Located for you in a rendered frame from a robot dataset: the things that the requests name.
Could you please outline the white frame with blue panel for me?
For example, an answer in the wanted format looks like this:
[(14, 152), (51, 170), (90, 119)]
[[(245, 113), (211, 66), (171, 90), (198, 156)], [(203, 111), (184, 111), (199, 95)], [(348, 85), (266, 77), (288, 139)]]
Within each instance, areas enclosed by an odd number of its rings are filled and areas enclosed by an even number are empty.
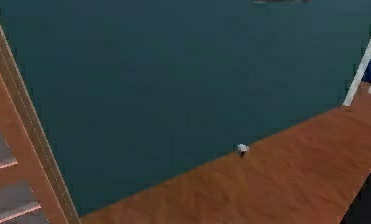
[(343, 101), (344, 106), (350, 106), (352, 104), (352, 101), (354, 99), (354, 96), (357, 93), (359, 85), (361, 84), (362, 78), (364, 76), (365, 70), (369, 64), (370, 59), (371, 59), (371, 37), (362, 55), (362, 58), (356, 70), (355, 76), (349, 86), (349, 90), (346, 94), (346, 97)]

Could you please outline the black furniture edge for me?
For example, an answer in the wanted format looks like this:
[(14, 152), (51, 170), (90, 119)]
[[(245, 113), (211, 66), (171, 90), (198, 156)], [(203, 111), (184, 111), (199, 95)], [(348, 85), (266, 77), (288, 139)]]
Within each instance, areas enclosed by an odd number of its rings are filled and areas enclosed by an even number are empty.
[(371, 224), (371, 171), (340, 224)]

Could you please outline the brown panelled room door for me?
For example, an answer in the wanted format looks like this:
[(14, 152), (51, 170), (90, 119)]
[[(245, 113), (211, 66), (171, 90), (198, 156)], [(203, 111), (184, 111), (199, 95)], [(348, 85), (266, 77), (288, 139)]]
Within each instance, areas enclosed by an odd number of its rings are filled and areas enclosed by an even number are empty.
[(0, 224), (81, 224), (1, 23)]

